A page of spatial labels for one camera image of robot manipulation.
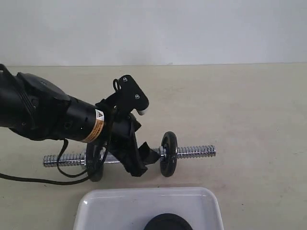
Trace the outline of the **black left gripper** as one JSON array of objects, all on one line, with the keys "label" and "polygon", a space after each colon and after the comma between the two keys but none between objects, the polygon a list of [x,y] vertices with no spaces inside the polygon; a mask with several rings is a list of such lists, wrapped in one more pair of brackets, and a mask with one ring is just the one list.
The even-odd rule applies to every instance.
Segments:
[{"label": "black left gripper", "polygon": [[112,153],[131,176],[141,177],[147,171],[146,165],[156,163],[160,154],[147,142],[138,148],[135,133],[141,124],[131,112],[125,116],[119,113],[115,93],[95,104],[105,113],[105,125],[99,136],[101,140],[96,145],[105,148],[106,153]]}]

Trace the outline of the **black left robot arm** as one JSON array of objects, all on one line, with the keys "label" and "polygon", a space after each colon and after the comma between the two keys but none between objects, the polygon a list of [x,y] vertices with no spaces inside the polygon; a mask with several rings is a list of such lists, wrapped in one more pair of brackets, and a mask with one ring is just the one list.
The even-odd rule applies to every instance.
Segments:
[{"label": "black left robot arm", "polygon": [[103,168],[102,150],[111,153],[127,172],[139,177],[160,155],[135,133],[135,116],[149,100],[130,75],[113,81],[114,93],[96,104],[66,94],[55,84],[30,73],[12,75],[0,67],[0,125],[34,141],[70,139],[86,143],[85,167],[95,178]]}]

